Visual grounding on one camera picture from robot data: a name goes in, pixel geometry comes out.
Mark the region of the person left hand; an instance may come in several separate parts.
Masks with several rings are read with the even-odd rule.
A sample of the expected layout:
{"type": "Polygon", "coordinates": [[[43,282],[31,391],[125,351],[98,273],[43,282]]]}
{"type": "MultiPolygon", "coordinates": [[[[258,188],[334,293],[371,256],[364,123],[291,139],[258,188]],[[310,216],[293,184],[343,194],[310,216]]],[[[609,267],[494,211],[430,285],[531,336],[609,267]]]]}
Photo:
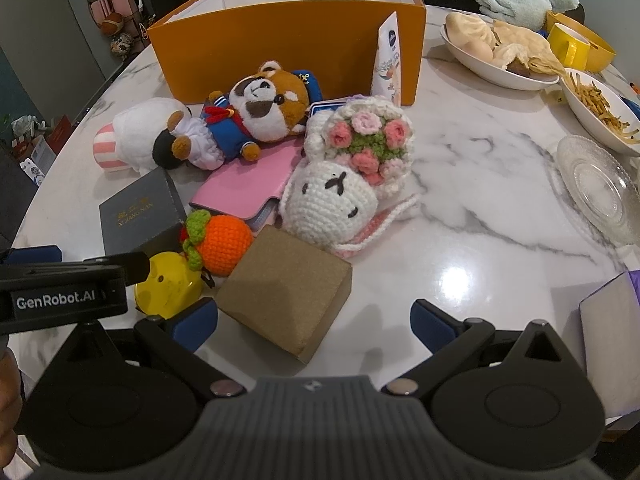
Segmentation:
{"type": "Polygon", "coordinates": [[[6,348],[0,361],[0,468],[8,466],[17,449],[14,430],[22,409],[22,378],[13,352],[6,348]]]}

